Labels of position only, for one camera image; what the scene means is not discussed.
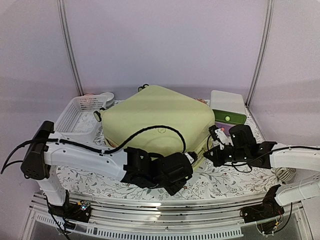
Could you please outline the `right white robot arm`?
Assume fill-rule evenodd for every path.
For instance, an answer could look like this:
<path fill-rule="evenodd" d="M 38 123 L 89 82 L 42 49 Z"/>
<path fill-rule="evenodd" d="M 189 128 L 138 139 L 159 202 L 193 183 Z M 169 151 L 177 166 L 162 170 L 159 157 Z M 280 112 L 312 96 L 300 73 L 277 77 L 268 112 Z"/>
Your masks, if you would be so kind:
<path fill-rule="evenodd" d="M 278 210 L 293 202 L 320 195 L 320 148 L 319 146 L 285 145 L 275 141 L 257 143 L 250 126 L 239 124 L 230 128 L 229 136 L 216 125 L 209 127 L 210 136 L 219 145 L 203 155 L 214 167 L 243 166 L 274 169 L 291 168 L 315 171 L 311 177 L 290 184 L 274 186 L 269 191 L 271 198 L 259 206 L 262 218 L 269 218 Z"/>

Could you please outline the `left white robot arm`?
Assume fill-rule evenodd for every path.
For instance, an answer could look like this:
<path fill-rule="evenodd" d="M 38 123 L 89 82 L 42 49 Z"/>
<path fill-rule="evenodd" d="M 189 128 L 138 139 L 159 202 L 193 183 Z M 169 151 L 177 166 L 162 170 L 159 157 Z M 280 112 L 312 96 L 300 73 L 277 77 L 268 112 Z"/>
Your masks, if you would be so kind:
<path fill-rule="evenodd" d="M 101 174 L 141 189 L 164 188 L 173 196 L 192 177 L 193 164 L 198 156 L 193 151 L 187 151 L 186 141 L 178 130 L 170 126 L 163 128 L 178 135 L 182 142 L 181 152 L 163 156 L 127 145 L 138 135 L 157 129 L 156 125 L 138 130 L 118 147 L 102 149 L 71 141 L 60 132 L 54 131 L 53 122 L 45 121 L 33 139 L 12 150 L 2 169 L 5 170 L 11 164 L 10 159 L 16 151 L 28 147 L 20 169 L 27 178 L 37 182 L 48 202 L 63 217 L 70 217 L 75 210 L 74 205 L 69 202 L 68 191 L 59 181 L 56 166 Z"/>

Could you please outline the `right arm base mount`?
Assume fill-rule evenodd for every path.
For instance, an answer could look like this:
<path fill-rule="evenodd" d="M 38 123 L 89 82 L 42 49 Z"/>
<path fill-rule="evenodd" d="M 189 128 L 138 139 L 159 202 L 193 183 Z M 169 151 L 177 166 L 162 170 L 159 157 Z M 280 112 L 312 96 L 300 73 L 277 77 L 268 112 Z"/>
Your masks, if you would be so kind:
<path fill-rule="evenodd" d="M 240 209 L 239 215 L 245 223 L 252 223 L 272 219 L 272 221 L 259 223 L 257 229 L 264 235 L 272 235 L 282 222 L 284 208 L 276 200 L 276 192 L 281 185 L 272 186 L 264 196 L 262 203 L 245 206 Z"/>

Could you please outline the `light green hard-shell suitcase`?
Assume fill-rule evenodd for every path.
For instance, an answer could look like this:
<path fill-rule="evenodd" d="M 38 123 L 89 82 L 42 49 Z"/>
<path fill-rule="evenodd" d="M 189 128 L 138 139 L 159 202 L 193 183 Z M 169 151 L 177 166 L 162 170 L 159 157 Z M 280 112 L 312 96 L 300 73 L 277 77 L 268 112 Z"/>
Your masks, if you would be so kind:
<path fill-rule="evenodd" d="M 205 103 L 158 85 L 150 85 L 109 109 L 93 113 L 101 123 L 105 142 L 118 147 L 131 135 L 127 147 L 168 156 L 194 152 L 196 169 L 204 161 L 213 110 Z"/>

